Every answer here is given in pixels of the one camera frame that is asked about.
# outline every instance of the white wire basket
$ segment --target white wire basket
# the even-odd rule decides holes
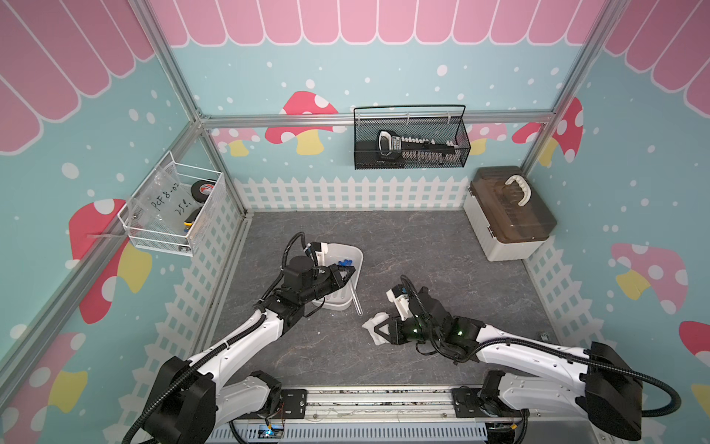
[[[177,163],[175,162],[175,158],[173,158],[173,154],[168,151],[160,162],[158,162],[158,165],[139,185],[138,189],[133,193],[133,197],[138,197],[141,193],[146,191],[148,184],[152,182],[158,168],[164,169],[165,172],[169,174],[177,173],[180,179],[180,186],[185,187],[188,193],[190,193],[190,188],[196,180],[214,182],[214,189],[207,198],[207,201],[203,204],[200,213],[192,223],[190,229],[187,232],[178,233],[158,218],[155,218],[144,227],[131,226],[131,220],[139,219],[141,214],[129,214],[128,203],[121,208],[118,213],[118,218],[128,233],[131,243],[136,248],[180,254],[183,256],[194,256],[204,242],[210,222],[217,213],[217,208],[226,200],[224,176],[219,171]]]

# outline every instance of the plastic bag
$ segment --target plastic bag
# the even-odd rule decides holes
[[[148,227],[157,222],[165,225],[173,234],[183,235],[185,220],[200,205],[181,186],[174,170],[157,168],[145,188],[128,201],[129,214],[133,215],[131,228],[147,228],[163,231],[160,227]]]

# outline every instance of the black tape roll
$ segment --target black tape roll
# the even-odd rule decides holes
[[[199,203],[205,203],[207,198],[212,193],[214,189],[214,182],[209,180],[198,180],[192,185],[190,191],[192,192],[192,198]]]

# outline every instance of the wire mesh basket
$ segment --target wire mesh basket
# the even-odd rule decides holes
[[[353,109],[355,169],[462,168],[471,144],[464,105]]]
[[[204,243],[208,226],[210,226],[210,221],[216,215],[217,208],[226,200],[224,176],[219,171],[177,163],[173,158],[173,154],[168,151],[140,184],[132,197],[138,197],[141,193],[146,192],[148,184],[158,173],[159,168],[162,168],[168,174],[176,173],[180,179],[179,186],[184,187],[188,193],[190,193],[192,184],[197,180],[207,180],[214,183],[211,193],[189,229],[186,229],[186,232],[176,232],[173,228],[163,223],[159,217],[137,226],[133,221],[140,220],[143,215],[140,210],[134,210],[131,214],[128,203],[121,208],[118,218],[128,233],[131,243],[136,248],[194,256]]]

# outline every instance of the black wire basket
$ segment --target black wire basket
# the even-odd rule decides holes
[[[463,168],[471,150],[464,111],[464,105],[353,109],[355,169]]]

